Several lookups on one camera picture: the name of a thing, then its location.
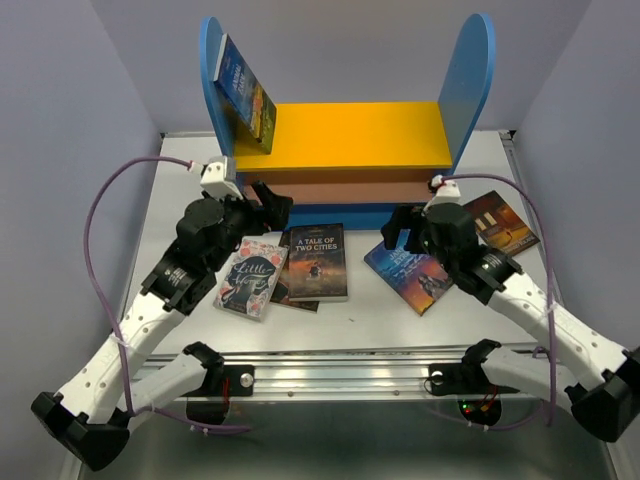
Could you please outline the A Tale of Two Cities book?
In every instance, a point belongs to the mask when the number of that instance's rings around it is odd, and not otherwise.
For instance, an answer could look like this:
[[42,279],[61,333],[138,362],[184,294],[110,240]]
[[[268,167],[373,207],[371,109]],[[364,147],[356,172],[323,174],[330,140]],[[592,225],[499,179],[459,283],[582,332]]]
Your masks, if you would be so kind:
[[290,230],[289,298],[318,302],[348,299],[342,223],[298,226]]

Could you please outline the Animal Farm book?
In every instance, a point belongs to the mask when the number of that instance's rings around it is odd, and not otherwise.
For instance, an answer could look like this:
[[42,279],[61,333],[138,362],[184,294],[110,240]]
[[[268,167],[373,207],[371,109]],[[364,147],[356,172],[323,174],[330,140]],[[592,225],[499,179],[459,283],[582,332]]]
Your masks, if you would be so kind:
[[234,142],[252,153],[272,152],[277,108],[239,49],[224,33],[213,76]]

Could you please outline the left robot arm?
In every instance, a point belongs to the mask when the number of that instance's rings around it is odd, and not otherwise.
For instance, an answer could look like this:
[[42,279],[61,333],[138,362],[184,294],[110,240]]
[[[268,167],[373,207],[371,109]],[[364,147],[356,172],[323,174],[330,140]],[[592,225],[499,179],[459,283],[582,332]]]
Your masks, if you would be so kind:
[[89,469],[113,462],[143,415],[160,413],[184,393],[210,394],[221,386],[224,360],[201,342],[145,379],[130,378],[213,289],[217,272],[244,237],[287,226],[292,198],[262,182],[252,188],[255,200],[205,193],[191,202],[176,225],[175,240],[108,339],[62,387],[33,401],[31,410],[47,432]]

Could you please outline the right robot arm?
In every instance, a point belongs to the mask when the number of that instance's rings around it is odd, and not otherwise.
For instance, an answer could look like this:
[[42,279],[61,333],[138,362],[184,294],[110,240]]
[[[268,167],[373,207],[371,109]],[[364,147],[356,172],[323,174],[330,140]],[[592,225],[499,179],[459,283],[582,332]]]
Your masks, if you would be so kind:
[[616,442],[639,414],[639,352],[600,335],[552,300],[521,265],[480,243],[471,215],[459,204],[400,205],[383,228],[395,247],[400,231],[412,254],[435,258],[459,290],[503,315],[547,350],[549,362],[523,359],[490,341],[470,347],[460,366],[463,384],[507,386],[570,412],[588,433]]

